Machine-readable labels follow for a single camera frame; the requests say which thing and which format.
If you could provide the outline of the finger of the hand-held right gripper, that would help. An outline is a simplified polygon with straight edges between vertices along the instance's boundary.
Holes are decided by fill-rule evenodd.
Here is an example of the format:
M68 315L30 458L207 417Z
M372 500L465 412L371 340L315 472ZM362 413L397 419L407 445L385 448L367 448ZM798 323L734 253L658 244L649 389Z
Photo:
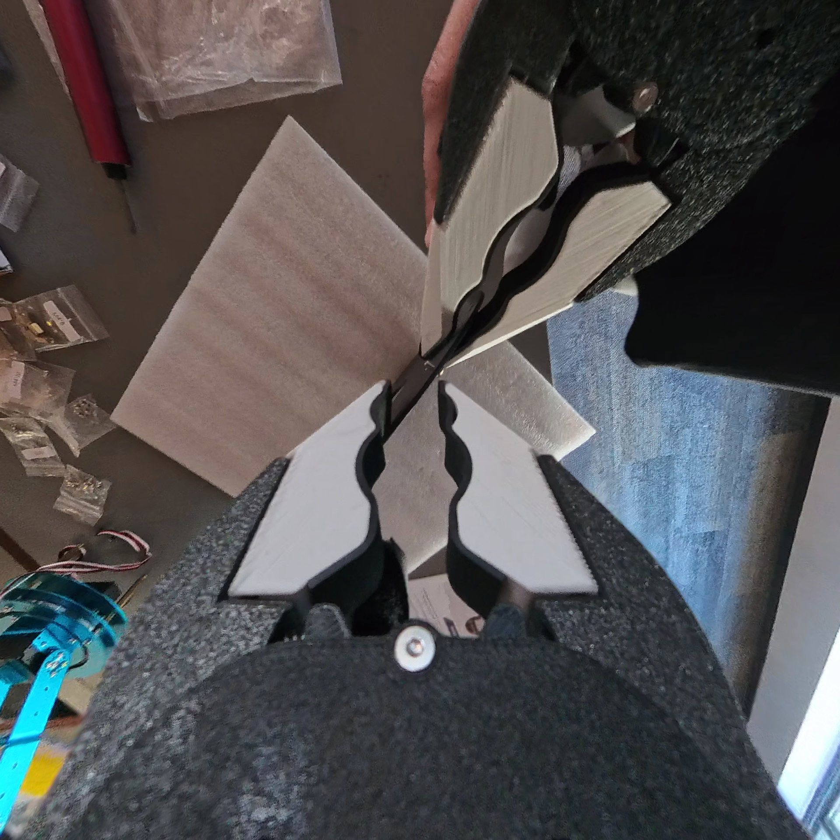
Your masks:
M551 100L509 80L447 218L430 227L422 355L448 333L458 304L483 280L502 231L539 201L559 167Z
M671 204L642 166L597 166L578 176L555 204L537 248L504 274L453 363L570 307Z

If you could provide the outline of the yellow box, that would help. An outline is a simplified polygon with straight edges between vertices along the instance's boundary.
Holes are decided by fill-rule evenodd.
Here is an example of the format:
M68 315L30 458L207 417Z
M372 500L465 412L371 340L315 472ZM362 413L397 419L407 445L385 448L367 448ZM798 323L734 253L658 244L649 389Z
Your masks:
M68 758L70 748L59 742L42 742L38 745L17 795L39 798L54 783Z

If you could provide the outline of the window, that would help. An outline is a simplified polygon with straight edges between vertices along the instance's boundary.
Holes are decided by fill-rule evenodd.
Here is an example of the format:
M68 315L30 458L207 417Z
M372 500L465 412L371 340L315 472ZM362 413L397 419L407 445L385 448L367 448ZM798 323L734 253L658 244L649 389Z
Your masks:
M819 838L838 838L828 827L838 809L839 695L818 691L808 707L786 761L779 792L803 828Z

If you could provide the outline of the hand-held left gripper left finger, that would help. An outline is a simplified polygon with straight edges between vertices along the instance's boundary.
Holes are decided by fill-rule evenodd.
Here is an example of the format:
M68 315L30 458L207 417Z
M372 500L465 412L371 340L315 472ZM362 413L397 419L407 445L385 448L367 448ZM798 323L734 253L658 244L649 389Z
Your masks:
M226 582L233 602L286 602L275 635L303 634L334 606L355 636L403 621L402 555L373 493L385 468L392 388L380 381L288 456Z

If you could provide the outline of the small clear parts bag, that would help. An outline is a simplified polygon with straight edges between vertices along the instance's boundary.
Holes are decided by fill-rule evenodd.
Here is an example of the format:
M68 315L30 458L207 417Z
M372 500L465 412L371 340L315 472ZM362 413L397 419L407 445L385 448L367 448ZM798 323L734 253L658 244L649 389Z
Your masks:
M111 487L108 479L66 465L54 509L88 526L95 526L102 517Z
M75 371L43 362L1 360L1 411L47 420L64 412Z
M13 318L11 302L1 300L1 361L36 361L26 331Z
M65 475L65 465L36 419L27 416L2 418L1 430L28 477L62 478Z

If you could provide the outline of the large clear plastic bag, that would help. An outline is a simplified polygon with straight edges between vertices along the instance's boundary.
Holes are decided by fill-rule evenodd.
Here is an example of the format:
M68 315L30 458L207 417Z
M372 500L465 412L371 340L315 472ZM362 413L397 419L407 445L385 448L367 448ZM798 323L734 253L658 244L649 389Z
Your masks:
M94 1L118 103L145 122L342 83L326 1Z

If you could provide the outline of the white foam sheet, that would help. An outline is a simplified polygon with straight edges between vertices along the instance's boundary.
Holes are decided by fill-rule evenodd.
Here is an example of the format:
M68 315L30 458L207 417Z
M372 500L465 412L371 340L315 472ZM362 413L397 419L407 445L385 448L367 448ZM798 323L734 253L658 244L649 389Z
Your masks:
M425 254L292 117L281 125L112 413L231 497L419 346ZM510 343L444 378L532 446L595 430ZM385 445L385 540L414 571L445 545L455 483L437 387Z

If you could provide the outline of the open instruction booklet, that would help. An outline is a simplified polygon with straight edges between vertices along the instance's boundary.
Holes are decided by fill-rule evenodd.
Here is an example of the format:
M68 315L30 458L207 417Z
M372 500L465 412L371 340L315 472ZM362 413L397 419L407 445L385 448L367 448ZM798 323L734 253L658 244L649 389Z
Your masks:
M446 574L408 580L406 591L411 619L448 637L473 639L481 634L484 618L455 593Z

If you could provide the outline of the dark grey desk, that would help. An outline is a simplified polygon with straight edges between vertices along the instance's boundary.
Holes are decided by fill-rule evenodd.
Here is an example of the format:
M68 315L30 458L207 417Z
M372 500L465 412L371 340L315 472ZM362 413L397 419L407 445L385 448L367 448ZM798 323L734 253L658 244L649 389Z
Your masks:
M3 237L16 269L9 294L70 282L88 297L111 339L56 353L58 364L77 370L82 391L116 406L288 115L413 242L422 241L421 77L451 5L331 2L337 87L172 121L129 113L133 235L119 188L91 162L24 3L2 2L2 46L16 74L2 91L2 152L40 184L23 233ZM232 500L126 432L106 436L83 460L113 481L106 519L152 544L144 588L164 576L133 628L180 621L176 638L197 645L187 676L203 676L201 668L234 675L240 658L266 646L283 605L218 604L216 590L203 595L186 582L198 573L222 584L278 469Z

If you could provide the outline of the small bag with silver nuts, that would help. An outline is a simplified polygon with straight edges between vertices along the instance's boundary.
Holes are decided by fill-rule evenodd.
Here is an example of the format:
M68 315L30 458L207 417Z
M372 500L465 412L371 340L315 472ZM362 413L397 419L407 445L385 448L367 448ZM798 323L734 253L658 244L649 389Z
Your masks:
M117 428L111 415L92 394L81 395L65 407L63 439L78 458L81 450Z

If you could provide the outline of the small bag with brass parts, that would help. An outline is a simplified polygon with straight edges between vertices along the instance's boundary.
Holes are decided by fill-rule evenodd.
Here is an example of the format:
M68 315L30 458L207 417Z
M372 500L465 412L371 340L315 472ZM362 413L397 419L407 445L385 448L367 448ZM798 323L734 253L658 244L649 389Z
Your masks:
M27 297L12 303L9 311L39 354L110 338L109 331L76 285Z

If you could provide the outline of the person's right hand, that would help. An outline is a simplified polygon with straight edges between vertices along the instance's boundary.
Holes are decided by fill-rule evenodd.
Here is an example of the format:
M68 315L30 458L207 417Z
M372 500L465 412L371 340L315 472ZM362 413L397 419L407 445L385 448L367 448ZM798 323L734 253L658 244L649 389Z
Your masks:
M430 245L434 207L441 164L438 146L445 125L448 99L460 47L466 36L478 1L454 1L422 82L423 175L425 208L425 246Z

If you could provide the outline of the person's black clothing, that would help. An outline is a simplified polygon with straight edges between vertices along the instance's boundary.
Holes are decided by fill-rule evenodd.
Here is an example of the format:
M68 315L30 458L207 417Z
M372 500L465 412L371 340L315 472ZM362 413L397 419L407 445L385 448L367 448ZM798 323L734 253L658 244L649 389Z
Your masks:
M839 79L709 224L636 275L638 365L839 395Z

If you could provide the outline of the red handled screwdriver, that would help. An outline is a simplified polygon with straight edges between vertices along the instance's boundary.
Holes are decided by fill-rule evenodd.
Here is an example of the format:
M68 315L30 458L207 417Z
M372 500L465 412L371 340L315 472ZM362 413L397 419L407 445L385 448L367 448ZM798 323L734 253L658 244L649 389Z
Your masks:
M118 186L129 231L136 235L127 187L133 163L86 6L82 1L42 1L40 6L89 155Z

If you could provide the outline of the small grey labelled bag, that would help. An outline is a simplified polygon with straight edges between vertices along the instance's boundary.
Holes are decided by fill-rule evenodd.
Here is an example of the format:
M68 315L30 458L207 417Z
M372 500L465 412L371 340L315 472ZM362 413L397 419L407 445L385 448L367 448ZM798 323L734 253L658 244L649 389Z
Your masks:
M1 225L17 232L35 200L37 181L1 154Z

